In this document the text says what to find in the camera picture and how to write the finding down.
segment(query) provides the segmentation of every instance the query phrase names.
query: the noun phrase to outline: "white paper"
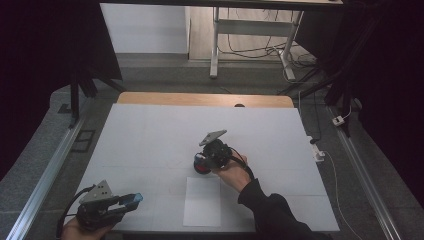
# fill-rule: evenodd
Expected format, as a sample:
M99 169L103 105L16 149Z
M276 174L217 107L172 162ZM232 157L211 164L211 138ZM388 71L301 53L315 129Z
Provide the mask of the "white paper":
M187 177L184 226L221 226L220 179Z

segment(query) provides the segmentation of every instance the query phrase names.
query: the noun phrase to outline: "white tabletop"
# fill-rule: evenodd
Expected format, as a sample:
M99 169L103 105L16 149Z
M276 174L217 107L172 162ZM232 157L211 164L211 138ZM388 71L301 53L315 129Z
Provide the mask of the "white tabletop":
M220 226L184 226L187 177L206 133L248 157L265 194L283 195L297 220L313 231L338 231L327 193L296 109L115 104L78 191L106 179L115 195L144 200L114 230L253 232L253 214L220 184ZM70 212L75 212L74 204Z

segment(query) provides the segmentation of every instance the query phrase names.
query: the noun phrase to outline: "white wall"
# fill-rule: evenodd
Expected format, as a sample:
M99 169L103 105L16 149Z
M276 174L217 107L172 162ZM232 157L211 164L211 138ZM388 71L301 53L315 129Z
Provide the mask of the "white wall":
M189 8L104 3L101 8L116 53L188 53Z

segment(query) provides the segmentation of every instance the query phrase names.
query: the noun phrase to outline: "gray floor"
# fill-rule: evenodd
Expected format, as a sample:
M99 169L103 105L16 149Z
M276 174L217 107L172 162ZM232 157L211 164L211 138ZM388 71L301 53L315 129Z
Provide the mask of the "gray floor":
M120 55L120 65L125 81L123 85L129 91L156 92L198 92L274 95L277 90L288 86L283 80L279 64L263 63L220 63L218 79L209 79L206 62L190 62L180 58L164 56ZM298 69L298 77L305 74ZM94 132L91 142L75 143L47 196L36 221L31 227L27 239L50 239L54 237L56 221L68 201L75 194L79 181L88 164L109 110L118 97L118 93L109 87L97 83L99 94L89 111L87 121L82 127L85 133ZM322 98L326 90L302 99L300 108L305 130L321 140L317 143L321 150L328 151L334 160L337 179L340 210L350 226L362 239L386 239L375 212L352 169L349 158L331 124ZM51 107L33 139L21 154L15 166L0 182L0 239L5 239L37 184L48 161L53 155L61 137L70 122L69 114L58 113L63 104L69 104L69 88L65 87L52 94ZM351 115L352 141L374 180L378 191L385 201L403 239L424 239L424 211L411 195L408 188L396 173L393 166L362 129L357 120L357 112ZM342 219L336 202L336 188L333 166L329 158L318 165L334 213L341 228L331 233L333 239L358 239ZM107 239L122 239L119 233L110 234ZM193 236L149 236L142 239L199 239Z

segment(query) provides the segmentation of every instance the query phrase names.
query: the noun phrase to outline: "hand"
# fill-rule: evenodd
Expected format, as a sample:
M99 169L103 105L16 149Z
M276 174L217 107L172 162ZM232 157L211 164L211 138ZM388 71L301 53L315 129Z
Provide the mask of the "hand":
M90 232L83 229L76 218L63 226L62 240L100 240L114 226L107 226Z
M232 152L234 157L240 159L240 156L234 150ZM241 155L241 157L241 160L247 164L247 157L244 155ZM250 182L250 177L246 170L233 160L230 160L224 168L212 169L212 172L224 180L227 185L237 190L237 192L241 192Z

